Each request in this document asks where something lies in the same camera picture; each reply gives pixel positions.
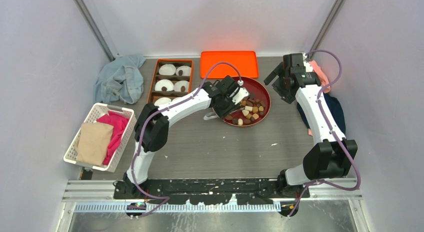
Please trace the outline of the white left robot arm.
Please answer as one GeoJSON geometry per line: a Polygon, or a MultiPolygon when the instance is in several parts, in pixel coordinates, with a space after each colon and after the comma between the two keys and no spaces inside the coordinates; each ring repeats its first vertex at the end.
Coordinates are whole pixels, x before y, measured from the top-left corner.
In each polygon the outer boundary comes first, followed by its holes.
{"type": "Polygon", "coordinates": [[[235,111],[248,95],[242,79],[226,76],[214,83],[203,80],[198,88],[178,100],[159,106],[146,104],[134,127],[135,151],[123,178],[127,185],[126,192],[135,199],[145,194],[144,182],[148,178],[153,157],[167,143],[172,125],[209,108],[223,119],[235,111]]]}

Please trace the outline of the orange box lid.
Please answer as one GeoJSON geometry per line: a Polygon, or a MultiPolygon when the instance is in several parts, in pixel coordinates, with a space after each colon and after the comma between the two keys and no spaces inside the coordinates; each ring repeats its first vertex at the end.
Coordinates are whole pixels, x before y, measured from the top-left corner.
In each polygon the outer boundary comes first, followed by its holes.
{"type": "MultiPolygon", "coordinates": [[[[259,77],[257,55],[254,51],[204,51],[200,55],[200,77],[203,79],[218,62],[232,64],[238,69],[241,76],[253,79],[259,77]]],[[[223,79],[227,75],[238,76],[228,65],[218,65],[207,78],[223,79]]]]}

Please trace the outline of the silver metal tongs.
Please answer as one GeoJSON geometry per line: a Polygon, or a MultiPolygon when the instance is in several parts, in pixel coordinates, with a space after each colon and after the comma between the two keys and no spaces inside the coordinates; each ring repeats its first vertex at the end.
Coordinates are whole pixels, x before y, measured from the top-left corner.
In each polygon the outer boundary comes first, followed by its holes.
{"type": "MultiPolygon", "coordinates": [[[[241,110],[243,110],[243,109],[244,109],[244,107],[243,107],[243,106],[239,106],[237,109],[235,109],[235,110],[231,111],[228,115],[233,114],[233,113],[236,113],[236,112],[241,111],[241,110]]],[[[214,111],[207,113],[207,114],[203,117],[203,119],[204,119],[205,121],[207,121],[207,120],[211,120],[211,119],[216,119],[216,118],[219,118],[219,116],[218,116],[218,115],[217,115],[214,111]]]]}

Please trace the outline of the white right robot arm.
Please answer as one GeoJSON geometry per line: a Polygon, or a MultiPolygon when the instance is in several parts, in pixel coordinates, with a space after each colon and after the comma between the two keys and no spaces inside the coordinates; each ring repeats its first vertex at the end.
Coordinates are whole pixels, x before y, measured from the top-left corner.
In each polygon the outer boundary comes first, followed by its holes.
{"type": "Polygon", "coordinates": [[[286,103],[294,101],[302,108],[311,129],[313,147],[299,166],[282,171],[277,190],[291,197],[298,185],[346,176],[352,168],[358,146],[342,132],[324,97],[324,86],[303,53],[286,54],[266,77],[286,103]]]}

